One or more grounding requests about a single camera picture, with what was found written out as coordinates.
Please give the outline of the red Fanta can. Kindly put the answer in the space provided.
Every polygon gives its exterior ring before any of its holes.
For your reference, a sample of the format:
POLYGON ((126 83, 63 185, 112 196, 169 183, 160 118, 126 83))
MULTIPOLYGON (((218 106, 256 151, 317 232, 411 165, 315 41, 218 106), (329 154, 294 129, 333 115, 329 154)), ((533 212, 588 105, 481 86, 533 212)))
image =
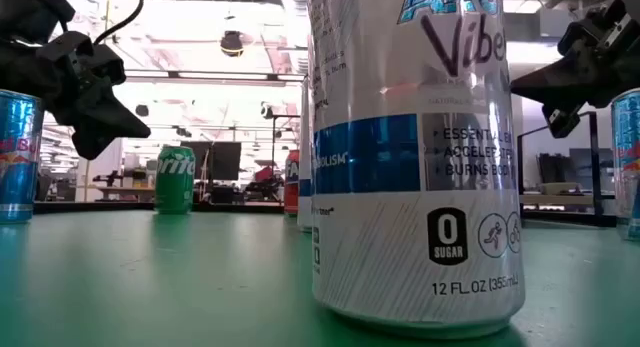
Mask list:
POLYGON ((285 161, 284 212, 298 213, 299 198, 299 151, 290 150, 285 161))

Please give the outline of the black monitor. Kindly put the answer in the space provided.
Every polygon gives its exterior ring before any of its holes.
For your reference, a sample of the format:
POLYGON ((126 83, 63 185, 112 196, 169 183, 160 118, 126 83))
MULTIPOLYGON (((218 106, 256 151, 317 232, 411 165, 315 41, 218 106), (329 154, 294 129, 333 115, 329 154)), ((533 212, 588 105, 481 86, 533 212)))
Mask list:
POLYGON ((206 157, 211 147, 211 143, 208 141, 197 141, 194 142, 191 146, 194 155, 195 155, 195 171, 194 178, 201 179, 202 177, 202 167, 206 165, 206 157))
POLYGON ((237 180, 239 178, 241 150, 242 144, 239 142, 215 142, 211 150, 211 179, 237 180))

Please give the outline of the wooden shelf board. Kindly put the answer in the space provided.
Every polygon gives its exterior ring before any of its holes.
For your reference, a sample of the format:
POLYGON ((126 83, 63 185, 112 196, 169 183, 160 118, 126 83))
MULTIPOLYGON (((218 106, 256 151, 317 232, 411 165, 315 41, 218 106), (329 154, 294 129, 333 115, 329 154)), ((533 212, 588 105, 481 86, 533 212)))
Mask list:
POLYGON ((545 195, 545 194, 524 194, 519 197, 522 204, 542 204, 542 205, 585 205, 592 206, 592 195, 545 195))

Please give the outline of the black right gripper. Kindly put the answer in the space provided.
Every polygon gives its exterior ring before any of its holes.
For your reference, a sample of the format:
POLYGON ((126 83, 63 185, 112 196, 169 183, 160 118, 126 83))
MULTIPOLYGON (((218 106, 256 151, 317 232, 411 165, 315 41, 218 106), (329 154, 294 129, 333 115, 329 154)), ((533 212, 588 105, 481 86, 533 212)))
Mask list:
POLYGON ((617 83, 607 58, 578 41, 560 60, 514 79, 510 91, 542 103, 552 136, 565 138, 577 126, 583 105, 607 104, 617 83))

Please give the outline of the black table frame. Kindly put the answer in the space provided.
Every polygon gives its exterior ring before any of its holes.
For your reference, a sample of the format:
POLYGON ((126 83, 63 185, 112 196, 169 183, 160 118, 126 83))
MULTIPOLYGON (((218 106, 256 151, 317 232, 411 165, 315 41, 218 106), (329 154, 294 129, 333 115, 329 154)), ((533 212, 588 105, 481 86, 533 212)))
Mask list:
MULTIPOLYGON (((153 203, 146 202, 35 202, 33 214, 74 213, 74 212, 104 212, 126 210, 153 210, 153 203)), ((195 204, 194 212, 225 212, 225 213, 257 213, 283 214, 284 207, 273 204, 262 205, 234 205, 234 204, 195 204)), ((595 215, 586 213, 552 212, 523 210, 523 219, 540 220, 554 223, 568 223, 589 225, 595 227, 613 228, 617 225, 616 217, 612 215, 595 215)))

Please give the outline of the long ceiling light strip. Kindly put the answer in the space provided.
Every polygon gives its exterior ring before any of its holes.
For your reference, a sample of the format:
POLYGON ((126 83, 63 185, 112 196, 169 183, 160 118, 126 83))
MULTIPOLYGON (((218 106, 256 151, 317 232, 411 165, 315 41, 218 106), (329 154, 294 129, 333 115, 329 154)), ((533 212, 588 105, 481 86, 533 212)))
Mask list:
POLYGON ((153 71, 127 70, 126 75, 131 78, 166 78, 166 79, 194 79, 221 80, 244 82, 303 82, 305 75, 251 73, 251 72, 189 72, 189 71, 153 71))

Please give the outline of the wooden tray platform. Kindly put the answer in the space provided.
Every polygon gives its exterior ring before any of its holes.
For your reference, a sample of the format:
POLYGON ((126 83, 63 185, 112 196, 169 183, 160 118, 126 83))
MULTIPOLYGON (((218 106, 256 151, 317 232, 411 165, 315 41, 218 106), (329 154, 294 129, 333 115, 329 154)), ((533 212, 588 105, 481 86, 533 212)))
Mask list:
MULTIPOLYGON (((594 204, 591 206, 594 211, 594 215, 600 218, 604 214, 604 208, 602 201, 606 199, 606 196, 602 194, 601 179, 600 179, 600 157, 599 157, 599 139, 598 139, 598 126, 597 126, 597 114, 593 111, 582 112, 577 115, 579 119, 587 118, 589 121, 589 147, 591 156, 591 180, 592 180, 592 193, 594 204)), ((549 130, 548 126, 538 127, 530 131, 524 132, 517 136, 517 157, 518 157, 518 192, 519 197, 527 194, 524 187, 524 152, 523 152, 523 139, 526 136, 534 133, 549 130)))

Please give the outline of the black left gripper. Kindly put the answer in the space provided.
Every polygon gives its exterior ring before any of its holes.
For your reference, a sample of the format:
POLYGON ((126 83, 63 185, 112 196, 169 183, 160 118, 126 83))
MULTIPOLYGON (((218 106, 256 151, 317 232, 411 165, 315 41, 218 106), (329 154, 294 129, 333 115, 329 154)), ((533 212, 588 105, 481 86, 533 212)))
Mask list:
POLYGON ((56 90, 45 98, 55 121, 73 128, 77 153, 97 158, 117 137, 147 138, 150 128, 114 95, 108 77, 96 76, 88 60, 99 45, 79 32, 69 31, 36 51, 55 72, 56 90))

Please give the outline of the green Sprite can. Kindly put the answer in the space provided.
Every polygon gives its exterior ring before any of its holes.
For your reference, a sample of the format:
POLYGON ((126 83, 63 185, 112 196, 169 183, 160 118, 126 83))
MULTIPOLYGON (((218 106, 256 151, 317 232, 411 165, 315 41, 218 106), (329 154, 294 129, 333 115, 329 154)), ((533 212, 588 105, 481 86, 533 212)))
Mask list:
POLYGON ((192 208, 196 159, 190 147, 164 146, 158 156, 155 209, 186 214, 192 208))

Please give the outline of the green table mat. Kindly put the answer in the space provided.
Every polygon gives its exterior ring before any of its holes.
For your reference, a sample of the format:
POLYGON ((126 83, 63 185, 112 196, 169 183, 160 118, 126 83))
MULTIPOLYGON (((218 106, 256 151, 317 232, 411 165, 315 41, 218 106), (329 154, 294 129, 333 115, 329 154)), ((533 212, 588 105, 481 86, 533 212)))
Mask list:
POLYGON ((311 238, 280 215, 63 213, 0 224, 0 347, 640 347, 640 243, 528 221, 509 327, 400 338, 311 293, 311 238))

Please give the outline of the wooden desk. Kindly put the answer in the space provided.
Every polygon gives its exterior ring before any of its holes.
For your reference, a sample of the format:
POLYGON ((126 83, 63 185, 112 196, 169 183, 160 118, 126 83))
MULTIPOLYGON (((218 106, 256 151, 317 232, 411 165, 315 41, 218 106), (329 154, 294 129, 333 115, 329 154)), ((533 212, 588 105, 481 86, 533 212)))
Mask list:
POLYGON ((116 187, 96 186, 105 199, 117 196, 119 200, 151 203, 154 201, 155 189, 149 187, 116 187))

